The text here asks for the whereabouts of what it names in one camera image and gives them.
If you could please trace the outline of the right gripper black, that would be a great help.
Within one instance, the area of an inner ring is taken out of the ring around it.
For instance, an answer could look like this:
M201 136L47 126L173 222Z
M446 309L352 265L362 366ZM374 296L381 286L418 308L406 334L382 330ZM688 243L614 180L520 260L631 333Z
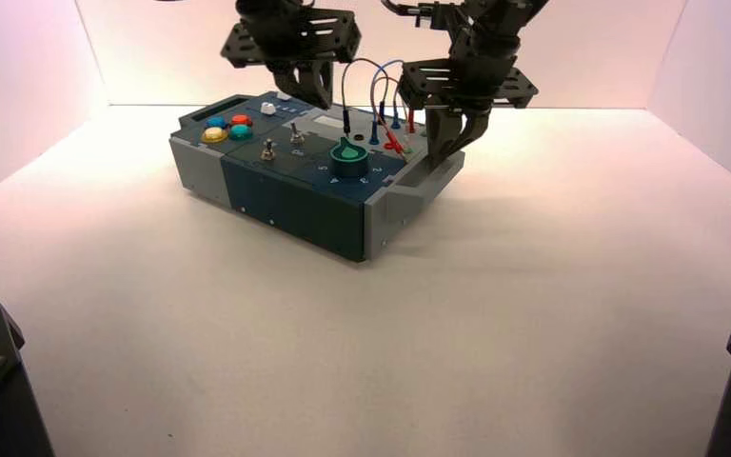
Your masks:
M406 62L399 94L412 109L426 110L427 162L435 169L448 155L477 141L491 112L453 109L524 109L538 88L515 67L514 58L441 58Z

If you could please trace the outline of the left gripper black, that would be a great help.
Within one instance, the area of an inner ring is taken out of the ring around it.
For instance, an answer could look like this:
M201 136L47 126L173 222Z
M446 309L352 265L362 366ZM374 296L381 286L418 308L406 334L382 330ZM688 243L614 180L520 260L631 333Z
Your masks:
M332 62L351 62L362 34L351 10L240 10L220 55L235 68L279 64L277 88L319 109L329 109Z

